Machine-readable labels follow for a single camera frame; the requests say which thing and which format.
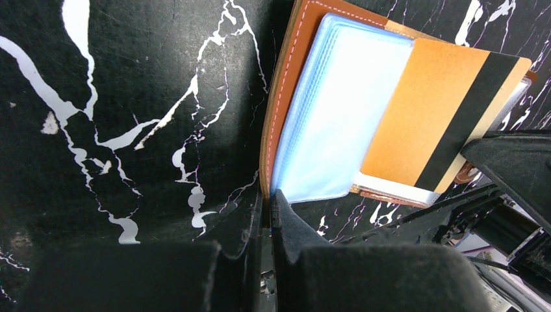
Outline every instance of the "white stitching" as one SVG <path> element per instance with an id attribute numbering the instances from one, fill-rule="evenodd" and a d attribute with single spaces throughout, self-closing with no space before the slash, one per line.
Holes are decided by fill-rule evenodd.
<path id="1" fill-rule="evenodd" d="M 357 18 L 357 19 L 362 20 L 362 21 L 367 21 L 371 24 L 375 24 L 377 26 L 385 28 L 385 26 L 383 24 L 377 23 L 376 21 L 374 21 L 372 19 L 362 18 L 361 16 L 351 14 L 349 12 L 346 12 L 346 11 L 343 11 L 343 10 L 340 10 L 340 9 L 337 9 L 337 8 L 333 8 L 332 6 L 326 5 L 325 3 L 321 3 L 319 1 L 308 1 L 306 3 L 306 6 L 304 7 L 304 12 L 302 12 L 302 17 L 300 18 L 300 22 L 299 22 L 298 28 L 296 30 L 296 34 L 295 34 L 295 37 L 294 37 L 294 40 L 293 40 L 293 45 L 291 47 L 291 52 L 289 53 L 289 59 L 287 60 L 287 64 L 285 65 L 285 72 L 283 74 L 283 80 L 281 82 L 281 88 L 279 89 L 279 93 L 277 95 L 277 103 L 275 104 L 275 111 L 276 112 L 274 114 L 274 120 L 272 122 L 272 130 L 270 132 L 270 139 L 268 141 L 268 157 L 266 158 L 266 178 L 268 180 L 268 184 L 270 184 L 270 180 L 272 178 L 272 174 L 270 173 L 270 157 L 271 157 L 271 154 L 272 154 L 271 153 L 272 152 L 272 139 L 274 137 L 274 126 L 275 126 L 276 120 L 277 120 L 277 112 L 279 111 L 279 102 L 281 101 L 281 93 L 283 91 L 283 86 L 285 86 L 285 78 L 287 77 L 287 71 L 289 69 L 289 64 L 291 62 L 291 57 L 292 57 L 292 54 L 294 52 L 294 46 L 296 45 L 296 40 L 298 39 L 298 34 L 300 34 L 300 27 L 302 27 L 302 21 L 304 20 L 304 16 L 306 15 L 306 10 L 308 9 L 308 6 L 310 5 L 310 3 L 321 5 L 322 7 L 326 7 L 330 10 L 337 11 L 338 13 L 346 14 L 347 16 L 351 16 L 353 18 Z M 387 30 L 413 39 L 412 36 L 408 36 L 408 35 L 406 35 L 402 32 L 395 31 L 394 29 L 387 29 Z"/>

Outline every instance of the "black plastic part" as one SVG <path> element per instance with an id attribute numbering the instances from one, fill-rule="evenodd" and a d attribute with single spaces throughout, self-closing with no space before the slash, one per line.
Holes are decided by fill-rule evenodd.
<path id="1" fill-rule="evenodd" d="M 504 255 L 510 255 L 540 227 L 504 203 L 494 207 L 472 232 Z"/>
<path id="2" fill-rule="evenodd" d="M 278 311 L 489 311 L 473 268 L 451 249 L 332 246 L 281 191 L 270 208 Z"/>
<path id="3" fill-rule="evenodd" d="M 545 232 L 534 237 L 510 262 L 512 271 L 524 284 L 547 302 L 551 302 L 551 236 Z"/>
<path id="4" fill-rule="evenodd" d="M 461 154 L 551 233 L 551 131 L 489 133 Z"/>

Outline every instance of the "white marble vein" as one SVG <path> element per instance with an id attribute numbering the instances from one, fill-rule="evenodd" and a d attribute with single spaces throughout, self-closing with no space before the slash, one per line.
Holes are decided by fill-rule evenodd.
<path id="1" fill-rule="evenodd" d="M 507 39 L 507 34 L 509 33 L 509 22 L 511 21 L 511 17 L 513 16 L 513 13 L 515 12 L 516 8 L 517 8 L 516 0 L 505 0 L 505 2 L 503 2 L 498 7 L 497 10 L 495 10 L 492 14 L 490 14 L 490 17 L 484 24 L 484 29 L 486 29 L 486 26 L 488 26 L 488 23 L 491 23 L 497 20 L 500 16 L 507 16 L 507 22 L 505 24 L 505 35 L 503 35 L 500 52 L 503 51 L 503 46 L 505 45 L 505 40 Z"/>
<path id="2" fill-rule="evenodd" d="M 320 236 L 324 236 L 326 234 L 327 229 L 329 228 L 328 225 L 326 225 L 326 216 L 322 216 L 320 220 L 320 226 L 318 227 L 318 231 L 316 231 Z"/>
<path id="3" fill-rule="evenodd" d="M 240 12 L 240 17 L 243 20 L 243 26 L 241 26 L 239 29 L 237 29 L 235 32 L 232 32 L 231 34 L 221 35 L 220 28 L 224 21 L 227 20 L 232 25 L 237 25 L 238 23 L 238 19 L 234 15 L 232 15 L 232 13 L 229 11 L 229 7 L 237 9 Z M 181 178 L 176 180 L 175 182 L 195 184 L 195 187 L 192 188 L 191 195 L 188 198 L 188 205 L 192 208 L 192 212 L 193 212 L 192 226 L 194 228 L 202 228 L 203 230 L 199 234 L 199 236 L 206 233 L 207 226 L 205 224 L 205 221 L 203 220 L 203 217 L 205 215 L 209 215 L 217 212 L 216 211 L 200 212 L 201 205 L 205 202 L 206 195 L 205 195 L 204 189 L 201 187 L 201 184 L 198 182 L 199 165 L 197 165 L 193 171 L 188 171 L 184 163 L 184 155 L 186 153 L 186 148 L 188 144 L 193 143 L 197 146 L 198 144 L 200 144 L 200 142 L 203 142 L 206 139 L 206 137 L 203 135 L 203 131 L 209 128 L 211 125 L 215 124 L 219 120 L 221 114 L 226 109 L 230 101 L 230 98 L 229 98 L 230 89 L 229 89 L 228 76 L 227 76 L 228 72 L 227 72 L 227 67 L 225 65 L 227 62 L 225 58 L 225 40 L 228 36 L 241 36 L 245 33 L 248 33 L 251 36 L 251 39 L 253 40 L 253 45 L 255 47 L 255 52 L 257 57 L 257 64 L 259 67 L 259 77 L 263 82 L 264 92 L 268 93 L 268 85 L 266 83 L 264 72 L 261 66 L 258 42 L 256 40 L 255 33 L 253 32 L 249 24 L 246 11 L 241 6 L 236 5 L 234 0 L 226 0 L 222 5 L 222 12 L 220 13 L 220 19 L 218 20 L 217 28 L 212 32 L 212 35 L 210 35 L 208 38 L 206 38 L 203 41 L 201 47 L 199 48 L 197 58 L 196 58 L 197 65 L 195 69 L 195 74 L 193 78 L 191 78 L 190 80 L 190 84 L 187 91 L 171 106 L 169 111 L 160 119 L 160 121 L 156 124 L 156 126 L 134 147 L 135 150 L 140 150 L 144 148 L 146 141 L 149 138 L 151 138 L 153 135 L 155 135 L 155 133 L 159 129 L 166 127 L 173 120 L 174 114 L 178 109 L 178 107 L 183 103 L 183 101 L 188 96 L 191 96 L 191 95 L 194 96 L 195 111 L 190 115 L 190 119 L 195 120 L 195 117 L 199 113 L 199 110 L 204 109 L 204 107 L 201 106 L 201 103 L 198 98 L 198 94 L 200 93 L 198 79 L 200 75 L 205 73 L 205 71 L 199 68 L 199 64 L 203 60 L 203 53 L 209 44 L 220 46 L 222 48 L 222 55 L 224 56 L 224 85 L 222 86 L 223 87 L 222 89 L 224 90 L 225 98 L 219 104 L 215 113 L 206 116 L 196 124 L 193 133 L 191 133 L 183 141 L 182 147 L 177 149 L 172 155 L 172 165 L 178 168 L 181 172 Z M 236 188 L 232 193 L 230 193 L 230 195 L 228 196 L 228 201 L 222 206 L 222 208 L 220 209 L 220 212 L 227 207 L 233 194 L 238 192 L 238 195 L 233 200 L 233 202 L 236 203 L 240 195 L 243 193 L 243 191 L 246 188 L 252 186 L 256 181 L 257 177 L 258 177 L 258 171 L 255 173 L 253 177 L 253 181 L 250 184 L 244 185 L 243 187 L 240 187 L 240 188 Z"/>
<path id="4" fill-rule="evenodd" d="M 536 103 L 541 103 L 542 105 L 538 105 L 538 110 L 533 115 L 532 121 L 528 124 L 530 126 L 534 121 L 541 110 L 541 107 L 543 106 L 543 103 L 545 103 L 545 100 L 547 99 L 547 96 L 549 95 L 549 92 L 551 91 L 551 88 L 549 88 L 549 84 L 551 83 L 551 77 L 548 78 L 545 81 L 545 84 L 543 85 L 542 89 L 538 92 L 536 96 L 525 96 L 524 99 L 521 101 L 521 106 L 525 106 L 524 114 L 509 128 L 509 130 L 517 130 L 519 127 L 524 123 L 526 119 L 528 119 L 528 116 L 532 113 L 532 108 Z"/>
<path id="5" fill-rule="evenodd" d="M 478 0 L 471 0 L 470 5 L 468 6 L 467 13 L 465 13 L 465 18 L 463 23 L 459 28 L 455 36 L 455 44 L 459 46 L 470 47 L 470 44 L 467 42 L 467 35 L 472 26 L 482 17 L 482 5 Z"/>
<path id="6" fill-rule="evenodd" d="M 387 206 L 387 208 L 391 208 L 392 205 L 394 205 L 394 208 L 390 212 L 388 212 L 387 214 L 379 214 L 379 212 L 381 211 L 381 206 L 382 206 L 382 203 L 379 203 L 379 205 L 377 206 L 377 208 L 375 209 L 375 211 L 373 212 L 373 214 L 369 218 L 369 223 L 375 225 L 376 228 L 391 223 L 394 220 L 394 213 L 400 207 L 400 205 L 395 204 L 395 203 L 384 203 L 384 204 Z M 383 224 L 383 223 L 381 223 L 381 220 L 383 220 L 384 218 L 386 218 L 387 221 Z"/>
<path id="7" fill-rule="evenodd" d="M 536 128 L 546 129 L 549 125 L 551 125 L 551 112 L 547 112 L 547 114 L 545 114 L 543 118 L 541 118 Z"/>
<path id="8" fill-rule="evenodd" d="M 436 6 L 434 8 L 434 11 L 432 11 L 432 14 L 431 16 L 429 17 L 429 19 L 427 19 L 427 21 L 425 22 L 425 24 L 423 25 L 423 27 L 421 27 L 421 32 L 423 32 L 423 30 L 425 29 L 425 27 L 428 25 L 428 23 L 432 22 L 432 17 L 434 17 L 434 14 L 436 14 L 436 11 L 438 10 L 438 6 Z"/>
<path id="9" fill-rule="evenodd" d="M 4 287 L 2 287 L 2 284 L 0 284 L 0 293 L 4 295 L 4 297 L 11 301 L 11 302 L 14 302 L 16 303 L 17 301 L 16 300 L 13 300 L 12 297 L 10 297 L 10 295 L 4 290 Z"/>
<path id="10" fill-rule="evenodd" d="M 262 104 L 264 103 L 264 100 L 265 100 L 265 99 L 266 99 L 266 98 L 263 97 L 263 98 L 261 99 L 261 101 L 260 101 L 258 104 L 256 104 L 256 105 L 254 106 L 254 108 L 253 108 L 253 118 L 251 118 L 251 123 L 249 123 L 249 127 L 253 125 L 253 122 L 255 122 L 255 120 L 256 120 L 256 114 L 257 114 L 257 109 L 259 108 L 260 105 L 262 105 Z"/>
<path id="11" fill-rule="evenodd" d="M 25 270 L 27 272 L 30 271 L 30 268 L 27 268 L 26 266 L 23 266 L 21 263 L 18 263 L 15 261 L 12 257 L 12 255 L 7 255 L 2 250 L 0 250 L 0 260 L 4 261 L 5 263 L 9 264 L 10 266 L 19 269 L 19 270 Z"/>
<path id="12" fill-rule="evenodd" d="M 338 241 L 340 241 L 341 239 L 344 238 L 344 235 L 341 235 L 341 233 L 344 231 L 344 229 L 345 229 L 346 226 L 350 223 L 350 221 L 352 221 L 352 219 L 354 219 L 354 215 L 355 215 L 355 213 L 356 213 L 356 209 L 358 209 L 358 208 L 360 208 L 361 206 L 363 206 L 364 200 L 365 200 L 365 197 L 362 198 L 362 201 L 361 201 L 356 207 L 354 207 L 354 209 L 352 209 L 352 212 L 351 212 L 350 215 L 348 216 L 348 219 L 347 219 L 346 223 L 342 226 L 342 228 L 341 228 L 340 231 L 337 233 L 337 235 L 335 235 L 335 238 L 329 240 L 330 243 L 335 244 L 336 242 L 338 242 Z"/>
<path id="13" fill-rule="evenodd" d="M 106 161 L 105 163 L 103 161 L 100 161 L 99 159 L 97 158 L 92 158 L 91 161 L 98 167 L 101 169 L 100 171 L 100 175 L 104 175 L 104 174 L 108 174 L 109 173 L 109 169 L 111 169 L 111 161 Z"/>
<path id="14" fill-rule="evenodd" d="M 404 8 L 404 13 L 402 14 L 402 16 L 404 17 L 404 18 L 402 19 L 402 24 L 404 24 L 404 23 L 405 23 L 405 13 L 406 13 L 406 12 L 407 12 L 407 0 L 405 0 L 405 8 Z"/>
<path id="15" fill-rule="evenodd" d="M 392 5 L 392 8 L 389 10 L 389 13 L 387 14 L 387 18 L 391 15 L 392 11 L 394 11 L 394 8 L 396 8 L 397 4 L 398 4 L 398 0 L 394 0 L 394 4 Z"/>
<path id="16" fill-rule="evenodd" d="M 85 187 L 96 197 L 97 194 L 91 187 L 90 182 L 93 177 L 90 175 L 89 170 L 85 165 L 85 161 L 88 160 L 88 152 L 83 148 L 76 148 L 75 143 L 66 129 L 69 119 L 79 112 L 83 112 L 87 115 L 88 119 L 93 122 L 94 117 L 94 105 L 97 101 L 97 92 L 92 82 L 94 72 L 94 59 L 88 51 L 88 20 L 90 14 L 90 3 L 86 0 L 66 0 L 62 6 L 62 18 L 65 26 L 65 30 L 73 43 L 77 46 L 81 55 L 88 61 L 87 71 L 87 85 L 90 89 L 90 99 L 86 103 L 84 110 L 77 109 L 72 102 L 64 101 L 60 98 L 58 93 L 53 90 L 43 79 L 38 69 L 34 65 L 31 58 L 14 42 L 0 36 L 0 47 L 10 54 L 18 63 L 21 74 L 28 80 L 36 94 L 42 99 L 42 101 L 52 110 L 52 115 L 48 115 L 42 132 L 45 134 L 55 134 L 58 130 L 61 130 L 67 140 L 68 149 L 74 155 L 75 163 L 81 168 L 81 173 L 85 177 Z M 122 136 L 112 138 L 106 142 L 99 142 L 96 131 L 95 142 L 98 146 L 104 146 L 111 149 L 114 153 L 115 150 L 123 148 L 131 144 L 134 139 L 142 132 L 143 128 L 159 122 L 158 120 L 151 120 L 145 123 L 138 124 L 135 128 L 129 130 Z M 118 172 L 121 180 L 136 194 L 141 196 L 139 191 L 134 187 L 131 187 L 127 182 L 132 181 L 126 175 L 122 169 L 122 162 L 116 156 L 118 161 Z M 100 174 L 106 174 L 109 172 L 111 163 L 106 162 L 101 166 Z M 113 224 L 118 224 L 122 227 L 123 233 L 119 239 L 120 242 L 137 242 L 135 237 L 138 233 L 137 225 L 129 217 L 127 218 L 115 218 L 110 212 L 101 208 L 101 203 L 98 203 L 98 211 L 109 214 L 108 220 Z"/>
<path id="17" fill-rule="evenodd" d="M 227 205 L 229 204 L 229 202 L 231 201 L 231 197 L 233 196 L 233 194 L 235 194 L 237 192 L 237 195 L 234 197 L 233 199 L 233 205 L 235 207 L 237 207 L 237 200 L 241 197 L 241 194 L 243 194 L 243 192 L 253 186 L 255 184 L 255 182 L 257 181 L 257 178 L 258 178 L 258 175 L 259 175 L 259 170 L 257 170 L 255 172 L 255 175 L 253 176 L 253 181 L 249 184 L 246 184 L 242 187 L 238 187 L 236 188 L 235 190 L 233 190 L 231 193 L 229 193 L 228 197 L 227 197 L 227 201 L 222 205 L 222 208 L 220 208 L 220 210 L 218 211 L 219 213 L 221 213 L 226 207 Z"/>
<path id="18" fill-rule="evenodd" d="M 362 209 L 360 210 L 360 213 L 359 215 L 357 215 L 355 218 L 354 218 L 354 224 L 352 225 L 352 229 L 355 229 L 356 226 L 358 225 L 358 221 L 360 221 L 360 219 L 362 218 L 363 216 L 363 211 L 365 209 L 365 206 L 362 206 Z"/>

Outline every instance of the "leather wallet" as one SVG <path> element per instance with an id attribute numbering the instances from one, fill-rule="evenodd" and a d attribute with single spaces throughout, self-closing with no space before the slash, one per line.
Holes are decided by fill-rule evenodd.
<path id="1" fill-rule="evenodd" d="M 321 23 L 323 26 L 328 20 L 339 18 L 350 20 L 350 25 L 360 23 L 370 27 L 367 30 L 370 33 L 381 33 L 376 30 L 381 29 L 388 37 L 393 34 L 397 41 L 402 38 L 405 43 L 411 42 L 411 50 L 407 52 L 405 66 L 399 69 L 390 98 L 386 101 L 381 98 L 384 102 L 382 110 L 379 108 L 381 116 L 369 121 L 375 125 L 373 133 L 364 135 L 365 142 L 361 142 L 364 132 L 353 134 L 366 146 L 363 151 L 354 152 L 361 154 L 362 161 L 355 174 L 345 173 L 346 177 L 350 176 L 350 184 L 346 188 L 339 186 L 340 191 L 345 192 L 328 192 L 324 196 L 324 189 L 311 190 L 311 185 L 304 185 L 302 193 L 311 191 L 314 196 L 291 194 L 291 202 L 333 198 L 352 191 L 377 200 L 428 207 L 454 178 L 459 177 L 458 172 L 468 173 L 465 171 L 468 165 L 459 154 L 463 145 L 496 127 L 496 117 L 510 103 L 516 103 L 530 86 L 531 80 L 523 77 L 531 61 L 449 44 L 343 1 L 297 0 L 272 79 L 264 122 L 260 175 L 265 198 L 270 195 L 270 183 L 274 180 L 277 183 L 281 177 L 281 166 L 276 164 L 278 149 L 279 153 L 284 153 L 282 150 L 290 145 L 288 140 L 296 138 L 295 133 L 287 129 L 290 121 L 286 119 L 291 104 L 297 105 L 294 104 L 298 101 L 294 97 L 300 95 L 297 85 L 304 79 L 301 75 L 306 75 L 303 70 L 307 59 L 313 57 L 311 47 L 318 28 Z M 390 76 L 383 72 L 383 68 L 373 67 L 366 74 L 389 79 Z M 368 96 L 375 101 L 372 94 Z M 321 148 L 330 149 L 331 142 Z M 274 165 L 277 172 L 272 176 Z M 328 168 L 327 165 L 314 166 L 312 171 L 327 171 Z M 464 176 L 461 181 L 468 179 L 469 176 Z M 298 181 L 288 192 L 300 188 Z"/>

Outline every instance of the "black stripe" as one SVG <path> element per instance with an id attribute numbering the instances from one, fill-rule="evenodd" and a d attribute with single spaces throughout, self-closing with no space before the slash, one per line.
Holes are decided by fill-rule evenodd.
<path id="1" fill-rule="evenodd" d="M 436 189 L 518 59 L 499 53 L 488 55 L 415 187 L 431 191 Z"/>

